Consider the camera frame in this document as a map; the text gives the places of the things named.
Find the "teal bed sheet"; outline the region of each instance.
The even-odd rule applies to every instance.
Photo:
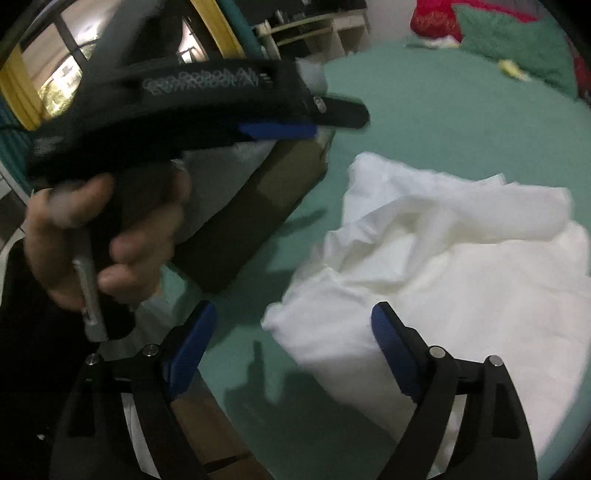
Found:
[[[361,98],[365,132],[338,132],[329,170],[288,221],[212,298],[219,328],[200,370],[256,457],[277,480],[371,480],[394,449],[380,428],[333,401],[260,327],[295,268],[324,233],[340,224],[347,169],[373,151],[416,168],[482,179],[566,186],[574,218],[591,228],[591,112],[542,82],[503,76],[495,63],[462,51],[406,48],[404,42],[326,66],[331,92]],[[199,296],[165,282],[178,314]],[[541,458],[549,478],[591,419],[591,374],[557,441]]]

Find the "metal screw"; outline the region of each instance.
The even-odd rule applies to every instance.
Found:
[[[142,350],[142,353],[145,356],[154,356],[158,354],[158,345],[156,345],[155,343],[151,343],[149,345],[146,345],[144,347],[144,349]]]
[[[445,350],[440,346],[432,346],[429,349],[429,355],[433,358],[443,358],[445,356]]]
[[[314,97],[314,103],[320,113],[326,113],[326,104],[322,98]]]
[[[491,355],[488,358],[488,361],[492,363],[495,367],[501,367],[503,365],[503,359],[498,355]]]
[[[95,365],[100,362],[100,355],[98,353],[91,353],[86,357],[86,365]]]

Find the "yellow object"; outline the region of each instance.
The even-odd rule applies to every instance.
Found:
[[[244,58],[244,50],[216,0],[191,0],[225,59]]]
[[[0,93],[27,130],[35,130],[48,117],[25,67],[21,47],[12,51],[0,70]]]
[[[513,60],[499,60],[499,68],[501,69],[501,72],[509,77],[524,81],[531,80],[530,76],[521,70],[519,65],[517,65]]]

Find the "blue strap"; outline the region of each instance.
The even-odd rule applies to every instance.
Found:
[[[239,130],[253,140],[306,140],[314,138],[318,133],[316,125],[284,125],[274,122],[240,124]]]

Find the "green pillow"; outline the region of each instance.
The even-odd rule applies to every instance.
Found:
[[[453,5],[462,48],[493,60],[513,60],[558,90],[577,98],[573,56],[565,33],[552,20],[523,23],[511,15]]]

